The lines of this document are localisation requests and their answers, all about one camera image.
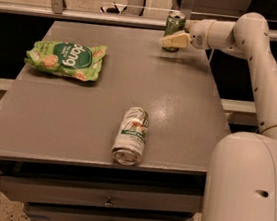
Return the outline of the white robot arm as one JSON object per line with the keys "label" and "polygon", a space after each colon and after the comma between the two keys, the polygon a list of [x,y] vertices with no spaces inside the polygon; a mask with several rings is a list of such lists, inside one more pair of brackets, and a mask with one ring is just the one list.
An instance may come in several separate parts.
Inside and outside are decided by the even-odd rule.
{"label": "white robot arm", "polygon": [[248,63],[258,130],[232,133],[211,156],[202,221],[277,221],[277,61],[259,13],[236,21],[190,20],[163,47],[216,49]]}

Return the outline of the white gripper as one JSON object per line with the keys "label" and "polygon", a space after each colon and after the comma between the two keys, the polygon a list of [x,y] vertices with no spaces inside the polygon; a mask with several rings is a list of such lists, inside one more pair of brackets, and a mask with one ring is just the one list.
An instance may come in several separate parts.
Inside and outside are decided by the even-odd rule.
{"label": "white gripper", "polygon": [[159,40],[159,44],[162,47],[175,47],[186,48],[191,42],[191,45],[195,48],[207,50],[208,46],[208,33],[213,21],[210,19],[204,20],[187,20],[185,23],[185,30],[188,33],[182,31],[175,32],[171,35],[166,35]]}

